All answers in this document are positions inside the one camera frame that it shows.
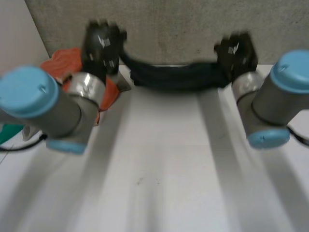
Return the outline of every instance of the white tabletop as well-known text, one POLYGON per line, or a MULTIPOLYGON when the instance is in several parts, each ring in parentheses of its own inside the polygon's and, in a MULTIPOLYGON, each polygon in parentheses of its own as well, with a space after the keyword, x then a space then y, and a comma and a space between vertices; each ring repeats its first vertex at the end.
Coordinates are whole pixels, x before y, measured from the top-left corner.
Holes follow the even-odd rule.
MULTIPOLYGON (((291 125, 308 135, 308 116, 291 125)), ((17 135, 6 146, 21 143, 17 135)), ((84 155, 43 143, 1 156, 0 232, 309 228, 309 150, 293 138, 252 150, 230 87, 182 95, 134 87, 93 128, 84 155)))

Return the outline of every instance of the orange cloth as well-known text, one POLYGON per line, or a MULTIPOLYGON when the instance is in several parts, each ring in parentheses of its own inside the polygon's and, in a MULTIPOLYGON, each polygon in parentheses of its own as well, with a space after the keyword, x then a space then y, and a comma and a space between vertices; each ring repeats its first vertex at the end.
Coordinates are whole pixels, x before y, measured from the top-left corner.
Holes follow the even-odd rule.
MULTIPOLYGON (((67 78, 71 73, 79 72, 82 68, 81 50, 77 47, 56 51, 50 60, 43 62, 40 68, 55 79, 67 78)), ((62 86, 67 91, 70 82, 62 86)), ((117 99, 119 91, 117 86, 106 78, 105 93, 101 102, 100 111, 107 110, 117 99)))

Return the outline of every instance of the black cloth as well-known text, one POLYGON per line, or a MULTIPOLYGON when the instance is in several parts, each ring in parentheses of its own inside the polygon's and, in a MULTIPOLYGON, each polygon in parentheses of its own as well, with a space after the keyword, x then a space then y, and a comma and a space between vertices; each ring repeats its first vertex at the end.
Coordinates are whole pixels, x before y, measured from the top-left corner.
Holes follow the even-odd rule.
POLYGON ((216 62, 195 62, 180 67, 156 67, 131 58, 126 52, 120 56, 131 69, 136 85, 162 91, 199 91, 224 88, 230 81, 216 62))

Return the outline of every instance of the black wire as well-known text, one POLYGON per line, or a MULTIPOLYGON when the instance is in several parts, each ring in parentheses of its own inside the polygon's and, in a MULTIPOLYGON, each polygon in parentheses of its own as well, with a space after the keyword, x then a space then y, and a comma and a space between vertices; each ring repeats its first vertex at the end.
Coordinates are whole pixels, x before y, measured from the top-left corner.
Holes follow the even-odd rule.
POLYGON ((4 147, 0 147, 0 152, 8 152, 8 151, 23 151, 23 150, 27 150, 29 148, 34 147, 35 145, 39 144, 41 141, 46 140, 47 139, 47 135, 46 134, 42 134, 39 139, 31 144, 28 144, 26 146, 22 146, 22 147, 18 147, 18 148, 4 148, 4 147))
POLYGON ((296 140, 298 140, 301 144, 305 145, 305 146, 309 146, 309 139, 303 137, 302 135, 297 134, 291 127, 287 127, 287 129, 289 130, 290 134, 292 136, 294 136, 294 138, 296 140))

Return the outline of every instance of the blue cap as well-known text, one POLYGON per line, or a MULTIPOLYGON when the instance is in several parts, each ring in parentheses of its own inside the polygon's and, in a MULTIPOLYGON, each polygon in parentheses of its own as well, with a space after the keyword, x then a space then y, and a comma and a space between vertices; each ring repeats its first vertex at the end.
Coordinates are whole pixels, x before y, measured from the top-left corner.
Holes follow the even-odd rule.
POLYGON ((270 78, 285 91, 309 93, 309 51, 296 50, 283 55, 272 67, 270 78))
POLYGON ((256 149, 275 148, 290 140, 290 132, 287 129, 262 130, 250 134, 247 139, 256 149))
POLYGON ((42 69, 21 66, 0 79, 0 108, 17 118, 37 117, 56 103, 56 81, 42 69))
POLYGON ((47 140, 46 147, 49 149, 62 151, 62 152, 83 154, 86 149, 86 144, 61 141, 61 140, 47 140))

